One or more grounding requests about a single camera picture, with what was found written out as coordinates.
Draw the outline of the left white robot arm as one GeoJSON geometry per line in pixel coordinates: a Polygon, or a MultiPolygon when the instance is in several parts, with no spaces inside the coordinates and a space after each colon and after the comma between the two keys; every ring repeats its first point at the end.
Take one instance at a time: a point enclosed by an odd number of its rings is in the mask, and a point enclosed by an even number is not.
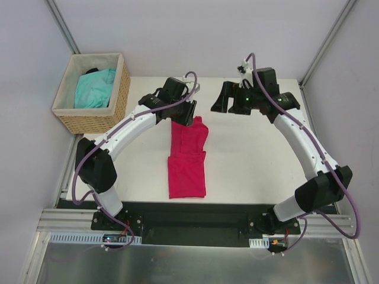
{"type": "Polygon", "coordinates": [[[181,80],[167,78],[161,88],[141,97],[135,109],[113,128],[95,139],[79,140],[71,187],[74,204],[84,201],[76,198],[76,183],[80,179],[105,213],[106,225],[112,230],[124,226],[123,204],[115,188],[118,176],[114,162],[133,140],[162,120],[170,119],[183,126],[193,123],[197,102],[191,97],[200,90],[197,77],[189,77],[194,74],[188,72],[181,80]]]}

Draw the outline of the wicker basket with liner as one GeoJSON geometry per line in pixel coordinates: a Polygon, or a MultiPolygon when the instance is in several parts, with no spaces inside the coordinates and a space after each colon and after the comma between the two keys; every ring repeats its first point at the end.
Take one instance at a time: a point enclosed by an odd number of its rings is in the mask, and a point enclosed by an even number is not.
{"type": "Polygon", "coordinates": [[[124,118],[130,83],[121,53],[73,54],[58,88],[52,111],[72,134],[104,133],[124,118]],[[115,69],[109,104],[106,108],[75,108],[79,77],[92,68],[115,69]]]}

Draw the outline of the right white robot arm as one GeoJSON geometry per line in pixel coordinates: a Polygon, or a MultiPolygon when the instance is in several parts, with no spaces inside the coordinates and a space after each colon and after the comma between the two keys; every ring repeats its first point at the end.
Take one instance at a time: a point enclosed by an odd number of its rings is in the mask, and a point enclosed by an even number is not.
{"type": "Polygon", "coordinates": [[[276,72],[267,67],[256,72],[246,64],[237,68],[240,82],[223,82],[213,112],[250,115],[257,109],[285,137],[298,158],[306,183],[294,195],[269,208],[257,220],[256,229],[278,234],[295,218],[342,200],[352,179],[349,166],[340,166],[327,155],[306,127],[300,103],[290,92],[280,92],[276,72]]]}

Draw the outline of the pink t shirt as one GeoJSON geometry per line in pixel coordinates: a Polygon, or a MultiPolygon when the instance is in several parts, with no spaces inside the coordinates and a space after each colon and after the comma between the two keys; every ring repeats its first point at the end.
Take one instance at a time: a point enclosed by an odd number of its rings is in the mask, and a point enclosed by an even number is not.
{"type": "Polygon", "coordinates": [[[193,124],[171,123],[171,153],[168,157],[169,198],[204,198],[206,196],[204,145],[208,127],[201,116],[193,124]]]}

